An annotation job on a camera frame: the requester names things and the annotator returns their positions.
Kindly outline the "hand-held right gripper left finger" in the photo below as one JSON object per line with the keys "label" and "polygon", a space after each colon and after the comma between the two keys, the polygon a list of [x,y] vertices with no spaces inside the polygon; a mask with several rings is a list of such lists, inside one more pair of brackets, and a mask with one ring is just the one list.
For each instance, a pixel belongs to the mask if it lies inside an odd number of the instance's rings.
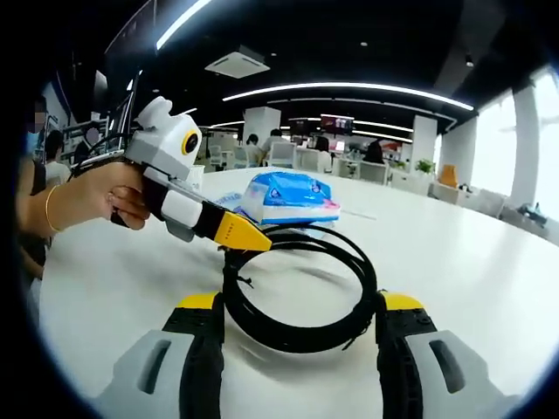
{"label": "hand-held right gripper left finger", "polygon": [[189,296],[114,363],[93,405],[105,418],[219,418],[223,343],[222,293]]}

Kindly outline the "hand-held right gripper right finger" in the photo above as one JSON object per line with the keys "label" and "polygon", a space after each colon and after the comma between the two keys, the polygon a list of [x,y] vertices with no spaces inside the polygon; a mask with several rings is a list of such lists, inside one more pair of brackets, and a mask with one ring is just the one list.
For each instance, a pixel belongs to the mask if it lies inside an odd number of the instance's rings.
{"label": "hand-held right gripper right finger", "polygon": [[380,291],[377,370],[384,418],[505,418],[518,404],[490,381],[484,359],[438,330],[413,297]]}

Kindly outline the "person's left hand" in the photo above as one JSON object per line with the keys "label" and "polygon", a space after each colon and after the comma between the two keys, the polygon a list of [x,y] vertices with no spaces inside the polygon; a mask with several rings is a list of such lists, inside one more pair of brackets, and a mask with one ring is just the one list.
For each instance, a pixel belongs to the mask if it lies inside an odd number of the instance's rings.
{"label": "person's left hand", "polygon": [[57,230],[117,214],[132,230],[140,230],[150,213],[142,196],[140,171],[124,162],[91,169],[52,192],[49,217]]}

